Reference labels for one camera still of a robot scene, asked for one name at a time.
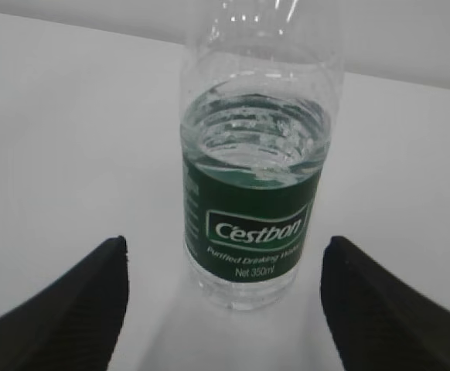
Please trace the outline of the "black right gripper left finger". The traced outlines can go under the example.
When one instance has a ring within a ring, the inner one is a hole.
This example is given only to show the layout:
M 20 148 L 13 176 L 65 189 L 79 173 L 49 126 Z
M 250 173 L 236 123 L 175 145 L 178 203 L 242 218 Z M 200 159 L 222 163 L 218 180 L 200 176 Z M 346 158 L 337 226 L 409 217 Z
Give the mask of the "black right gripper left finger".
M 112 237 L 0 316 L 0 370 L 108 369 L 128 302 L 128 245 Z

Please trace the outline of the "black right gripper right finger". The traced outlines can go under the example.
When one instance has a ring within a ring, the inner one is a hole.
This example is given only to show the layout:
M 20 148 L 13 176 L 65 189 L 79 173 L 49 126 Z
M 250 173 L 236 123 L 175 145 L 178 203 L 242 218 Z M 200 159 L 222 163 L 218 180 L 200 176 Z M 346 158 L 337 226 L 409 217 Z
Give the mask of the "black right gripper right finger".
M 345 370 L 450 370 L 450 310 L 345 237 L 324 250 L 319 293 Z

